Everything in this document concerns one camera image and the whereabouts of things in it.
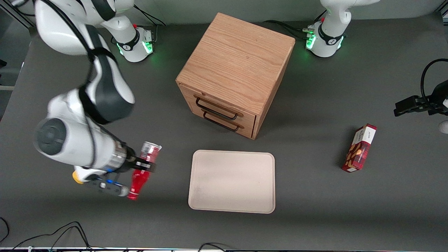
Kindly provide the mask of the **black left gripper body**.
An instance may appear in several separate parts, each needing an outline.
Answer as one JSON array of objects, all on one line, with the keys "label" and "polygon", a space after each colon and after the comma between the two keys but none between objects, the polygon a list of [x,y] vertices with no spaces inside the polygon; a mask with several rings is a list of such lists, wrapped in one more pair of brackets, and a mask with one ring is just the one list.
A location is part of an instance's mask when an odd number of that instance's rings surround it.
[{"label": "black left gripper body", "polygon": [[448,108],[445,103],[447,103],[448,98],[448,80],[438,84],[432,94],[431,94],[431,103],[434,106],[435,110],[439,114],[443,114],[448,116]]}]

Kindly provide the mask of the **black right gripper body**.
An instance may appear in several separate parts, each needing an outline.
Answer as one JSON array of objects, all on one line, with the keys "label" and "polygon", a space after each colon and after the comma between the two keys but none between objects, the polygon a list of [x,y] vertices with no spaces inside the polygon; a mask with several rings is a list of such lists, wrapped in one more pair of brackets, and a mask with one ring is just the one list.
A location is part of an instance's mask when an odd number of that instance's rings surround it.
[{"label": "black right gripper body", "polygon": [[131,147],[126,146],[126,158],[123,164],[119,167],[119,173],[126,173],[134,168],[136,159],[138,158],[136,156],[135,150],[133,150]]}]

